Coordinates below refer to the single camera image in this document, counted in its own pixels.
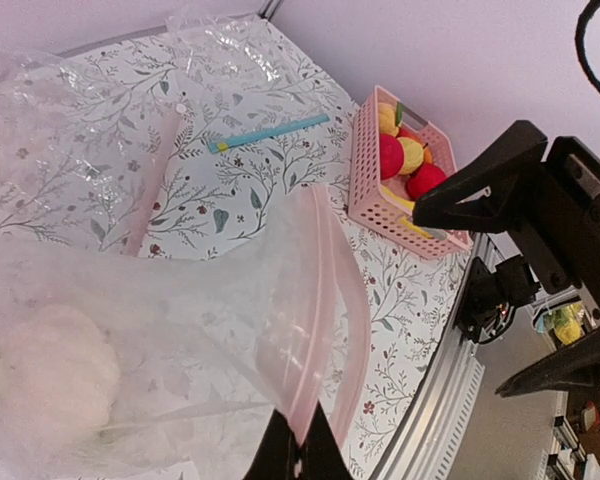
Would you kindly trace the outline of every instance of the clear plastic wrap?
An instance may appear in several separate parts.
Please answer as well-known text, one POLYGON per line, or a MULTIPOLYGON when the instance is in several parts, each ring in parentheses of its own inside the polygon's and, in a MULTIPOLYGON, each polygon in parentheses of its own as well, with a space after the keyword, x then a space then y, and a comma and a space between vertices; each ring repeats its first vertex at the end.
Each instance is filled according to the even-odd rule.
POLYGON ((0 51, 0 233, 137 253, 126 244, 146 226, 137 212, 161 181, 172 111, 166 96, 136 96, 96 68, 0 51), (143 148, 149 114, 156 141, 143 148))
MULTIPOLYGON (((126 476, 189 458, 201 480, 242 478, 271 404, 303 442, 339 308, 354 339, 330 419, 342 442, 366 372, 369 306, 322 187, 287 197, 262 236, 206 262, 105 256, 0 236, 0 385, 4 372, 19 375, 22 365, 54 365, 36 370, 39 381, 26 379, 36 393, 18 390, 24 415, 18 399, 0 390, 0 459, 27 480, 126 476), (67 310, 79 315, 62 322, 67 310), (26 358, 21 343, 10 351, 24 331, 44 347, 27 347, 34 353, 26 358), (84 338, 91 343, 77 340, 84 338), (66 383, 104 376, 96 387, 115 391, 108 421, 76 429, 81 413, 69 426, 53 419, 40 428, 49 405, 35 402, 39 384, 60 381, 71 362, 81 369, 66 383)), ((70 412, 83 398, 63 396, 65 388, 56 386, 48 401, 70 412)))
POLYGON ((328 120, 313 83, 304 82, 255 17, 171 17, 178 84, 198 115, 194 131, 216 153, 328 120))

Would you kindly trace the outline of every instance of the red flower print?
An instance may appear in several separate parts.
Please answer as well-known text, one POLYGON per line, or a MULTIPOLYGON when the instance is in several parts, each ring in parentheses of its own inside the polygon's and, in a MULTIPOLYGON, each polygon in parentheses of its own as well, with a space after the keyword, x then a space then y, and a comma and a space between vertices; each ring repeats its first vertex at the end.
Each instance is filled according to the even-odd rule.
POLYGON ((376 406, 373 404, 372 401, 365 402, 364 408, 362 409, 362 413, 370 413, 371 415, 373 415, 374 408, 376 408, 376 406))

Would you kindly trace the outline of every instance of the plastic bag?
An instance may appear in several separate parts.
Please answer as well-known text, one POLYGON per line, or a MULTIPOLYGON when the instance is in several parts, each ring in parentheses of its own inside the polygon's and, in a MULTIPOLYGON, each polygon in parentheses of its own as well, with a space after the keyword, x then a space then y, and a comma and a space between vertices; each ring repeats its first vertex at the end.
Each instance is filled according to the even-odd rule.
MULTIPOLYGON (((191 458, 202 480, 238 480, 271 404, 304 441, 340 298, 351 345, 330 423, 342 444, 366 373, 369 305, 322 187, 287 197, 262 236, 206 262, 99 255, 1 236, 0 358, 11 358, 4 345, 13 332, 62 306, 91 319, 121 373, 109 421, 64 432, 71 444, 36 428, 35 402, 22 418, 0 396, 0 459, 30 479, 126 476, 191 458)), ((76 337, 45 335, 64 350, 76 337)))
POLYGON ((106 72, 0 51, 0 233, 137 253, 127 244, 157 196, 172 112, 167 98, 136 96, 106 72), (151 132, 138 118, 149 115, 161 142, 144 148, 151 132))
POLYGON ((178 84, 192 102, 192 131, 216 153, 328 120, 313 83, 300 78, 255 17, 171 17, 178 84))

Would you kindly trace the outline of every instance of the tablecloth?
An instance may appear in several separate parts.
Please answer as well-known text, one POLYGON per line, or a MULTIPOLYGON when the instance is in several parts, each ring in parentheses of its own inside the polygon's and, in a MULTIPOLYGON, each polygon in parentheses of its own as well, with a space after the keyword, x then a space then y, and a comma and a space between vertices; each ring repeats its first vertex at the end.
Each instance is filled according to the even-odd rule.
MULTIPOLYGON (((141 256, 211 259, 266 228, 267 212, 292 191, 312 183, 331 185, 333 206, 349 237, 367 287, 372 345, 364 389, 343 456, 355 478, 368 478, 422 381, 440 340, 468 255, 423 261, 346 217, 352 119, 357 105, 275 27, 271 42, 322 102, 330 121, 292 134, 212 155, 203 143, 210 121, 222 115, 194 112, 178 134, 141 256)), ((114 79, 130 97, 176 88, 164 35, 125 40, 72 60, 114 79)), ((186 92, 179 92, 186 102, 186 92)), ((157 132, 142 124, 132 102, 109 105, 115 125, 146 132, 140 145, 155 151, 157 132)), ((124 166, 130 173, 138 164, 124 166)), ((329 411, 347 350, 346 319, 340 319, 321 401, 329 411)), ((190 383, 189 378, 182 379, 190 383)), ((192 480, 191 464, 150 472, 138 479, 192 480)))

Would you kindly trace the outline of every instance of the red ball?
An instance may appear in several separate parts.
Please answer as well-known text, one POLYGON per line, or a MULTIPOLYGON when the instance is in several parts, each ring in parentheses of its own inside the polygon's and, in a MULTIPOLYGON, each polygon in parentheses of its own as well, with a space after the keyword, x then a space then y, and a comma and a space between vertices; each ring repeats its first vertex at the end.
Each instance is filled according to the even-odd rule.
POLYGON ((412 200, 417 200, 446 179, 447 175, 439 167, 424 163, 407 180, 407 193, 412 200))
POLYGON ((404 164, 404 149, 400 142, 389 134, 380 134, 380 178, 388 180, 400 173, 404 164))

